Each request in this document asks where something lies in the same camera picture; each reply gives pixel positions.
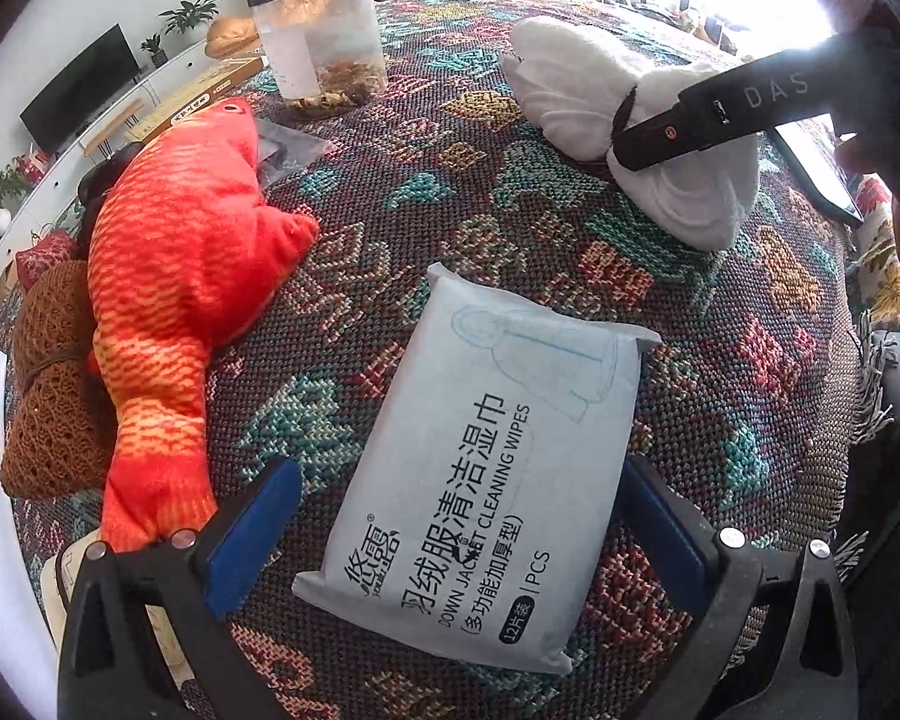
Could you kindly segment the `potted green plant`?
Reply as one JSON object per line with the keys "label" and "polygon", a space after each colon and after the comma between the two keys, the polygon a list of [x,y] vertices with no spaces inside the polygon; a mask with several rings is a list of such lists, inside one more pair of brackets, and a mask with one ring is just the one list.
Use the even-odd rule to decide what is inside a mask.
{"label": "potted green plant", "polygon": [[219,15],[221,0],[182,0],[175,8],[161,11],[164,20],[164,32],[191,31],[201,25],[210,25]]}

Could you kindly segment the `orange plush fish toy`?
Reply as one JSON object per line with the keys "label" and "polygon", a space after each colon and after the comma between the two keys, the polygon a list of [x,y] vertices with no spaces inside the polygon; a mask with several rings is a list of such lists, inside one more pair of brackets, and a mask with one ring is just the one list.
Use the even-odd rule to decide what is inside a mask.
{"label": "orange plush fish toy", "polygon": [[217,511],[206,376],[317,242],[310,213],[270,205],[258,125],[227,98],[167,128],[131,160],[92,232],[92,359],[116,411],[100,538],[144,550]]}

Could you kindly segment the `colourful woven table cloth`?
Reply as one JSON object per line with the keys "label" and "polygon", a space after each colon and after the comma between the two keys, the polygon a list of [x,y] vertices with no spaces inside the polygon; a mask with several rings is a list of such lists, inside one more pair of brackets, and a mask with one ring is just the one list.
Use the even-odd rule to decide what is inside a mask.
{"label": "colourful woven table cloth", "polygon": [[854,718],[848,237],[774,138],[601,130],[720,70],[575,0],[388,0],[367,103],[248,80],[99,164],[1,470],[63,718]]}

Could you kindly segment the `white cloth bundle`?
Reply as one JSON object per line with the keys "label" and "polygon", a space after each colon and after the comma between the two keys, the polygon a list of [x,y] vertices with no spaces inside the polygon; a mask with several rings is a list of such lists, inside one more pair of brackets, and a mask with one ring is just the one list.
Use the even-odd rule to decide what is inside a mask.
{"label": "white cloth bundle", "polygon": [[656,67],[606,29],[532,16],[510,31],[502,70],[526,119],[572,160],[603,161],[629,200],[683,244],[735,242],[759,185],[758,137],[706,148],[679,112],[710,64]]}

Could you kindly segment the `clear jar with black lid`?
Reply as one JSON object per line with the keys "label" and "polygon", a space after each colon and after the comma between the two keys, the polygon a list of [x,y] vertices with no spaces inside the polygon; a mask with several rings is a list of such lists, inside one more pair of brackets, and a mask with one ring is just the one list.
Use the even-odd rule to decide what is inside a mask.
{"label": "clear jar with black lid", "polygon": [[290,107],[329,114],[386,87],[375,0],[247,0],[272,76]]}

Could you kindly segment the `white tv cabinet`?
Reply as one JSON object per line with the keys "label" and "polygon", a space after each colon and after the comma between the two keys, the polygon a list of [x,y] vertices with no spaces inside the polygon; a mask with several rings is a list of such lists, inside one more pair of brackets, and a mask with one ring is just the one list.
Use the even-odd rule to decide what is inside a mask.
{"label": "white tv cabinet", "polygon": [[[186,85],[203,71],[214,67],[217,60],[206,57],[201,44],[194,44],[170,59],[165,65],[151,71],[141,82],[128,86],[109,107],[102,109],[82,132],[74,138],[73,143],[66,146],[56,156],[56,160],[46,172],[45,177],[23,200],[20,210],[14,216],[0,239],[0,278],[6,266],[14,260],[18,250],[29,249],[35,241],[50,231],[61,216],[68,213],[71,203],[76,198],[77,184],[91,167],[100,163],[100,158],[86,158],[80,149],[79,138],[84,137],[89,128],[115,104],[129,103],[131,99],[144,101],[144,109],[137,116],[137,121],[146,117],[160,104],[160,99],[167,98],[176,89]],[[128,133],[115,145],[119,148],[127,142]]]}

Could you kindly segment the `yellow flat cardboard box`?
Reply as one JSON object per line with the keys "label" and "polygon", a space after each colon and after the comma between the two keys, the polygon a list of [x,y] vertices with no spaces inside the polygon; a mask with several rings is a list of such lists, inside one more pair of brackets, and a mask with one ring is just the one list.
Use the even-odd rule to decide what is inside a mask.
{"label": "yellow flat cardboard box", "polygon": [[159,106],[130,128],[128,138],[131,142],[150,142],[159,133],[180,124],[183,119],[205,109],[217,99],[232,96],[233,88],[265,67],[266,62],[261,55],[217,62],[167,98],[160,99]]}

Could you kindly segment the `black flat-screen television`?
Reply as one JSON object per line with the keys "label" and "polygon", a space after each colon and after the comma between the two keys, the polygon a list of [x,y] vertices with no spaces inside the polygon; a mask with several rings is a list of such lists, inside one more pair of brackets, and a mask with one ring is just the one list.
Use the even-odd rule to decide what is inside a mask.
{"label": "black flat-screen television", "polygon": [[113,25],[53,76],[20,120],[41,151],[56,153],[140,71],[123,29]]}

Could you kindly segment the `orange lounge chair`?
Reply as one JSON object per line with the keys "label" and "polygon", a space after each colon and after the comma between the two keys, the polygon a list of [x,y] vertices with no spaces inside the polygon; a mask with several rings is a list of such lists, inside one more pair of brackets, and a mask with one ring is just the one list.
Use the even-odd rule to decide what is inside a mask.
{"label": "orange lounge chair", "polygon": [[260,50],[260,34],[251,18],[221,16],[212,21],[206,32],[205,55],[211,59],[237,59]]}

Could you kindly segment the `red mesh bundle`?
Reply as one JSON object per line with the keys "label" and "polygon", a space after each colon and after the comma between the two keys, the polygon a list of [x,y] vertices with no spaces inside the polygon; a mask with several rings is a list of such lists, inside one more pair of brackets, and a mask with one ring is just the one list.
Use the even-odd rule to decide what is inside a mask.
{"label": "red mesh bundle", "polygon": [[77,241],[71,234],[59,229],[48,232],[45,238],[35,242],[30,249],[17,252],[14,257],[17,279],[22,284],[23,291],[29,291],[46,271],[76,257]]}

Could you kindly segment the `brown knitted net bundle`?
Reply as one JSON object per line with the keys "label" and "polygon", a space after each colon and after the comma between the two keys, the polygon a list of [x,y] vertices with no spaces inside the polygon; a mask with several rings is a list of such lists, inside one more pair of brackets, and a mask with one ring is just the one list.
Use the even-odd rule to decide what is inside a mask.
{"label": "brown knitted net bundle", "polygon": [[0,466],[8,496],[52,499],[105,483],[116,415],[89,367],[94,330],[84,260],[58,263],[25,294],[13,335],[16,408]]}

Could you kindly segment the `light blue wet wipes pack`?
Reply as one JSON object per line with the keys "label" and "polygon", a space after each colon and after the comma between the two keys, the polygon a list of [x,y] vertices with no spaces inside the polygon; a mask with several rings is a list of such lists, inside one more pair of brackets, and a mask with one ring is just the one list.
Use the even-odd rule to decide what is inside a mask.
{"label": "light blue wet wipes pack", "polygon": [[658,338],[445,266],[301,600],[430,655],[567,674]]}

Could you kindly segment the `small wooden bench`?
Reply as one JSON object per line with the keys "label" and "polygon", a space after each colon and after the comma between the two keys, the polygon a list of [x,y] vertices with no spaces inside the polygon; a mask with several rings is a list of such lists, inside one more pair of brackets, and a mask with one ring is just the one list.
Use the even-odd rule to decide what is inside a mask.
{"label": "small wooden bench", "polygon": [[144,101],[131,99],[129,103],[115,104],[112,109],[79,138],[80,149],[86,158],[108,160],[115,153],[115,145],[137,124],[137,116],[144,109]]}

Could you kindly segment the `clear plastic sleeve with tablet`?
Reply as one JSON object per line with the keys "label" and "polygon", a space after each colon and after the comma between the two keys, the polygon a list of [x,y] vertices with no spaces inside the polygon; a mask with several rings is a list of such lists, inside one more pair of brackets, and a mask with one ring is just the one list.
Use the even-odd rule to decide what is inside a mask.
{"label": "clear plastic sleeve with tablet", "polygon": [[263,117],[256,117],[255,122],[258,132],[256,177],[263,192],[290,177],[299,176],[329,150],[329,143],[323,138],[275,124]]}

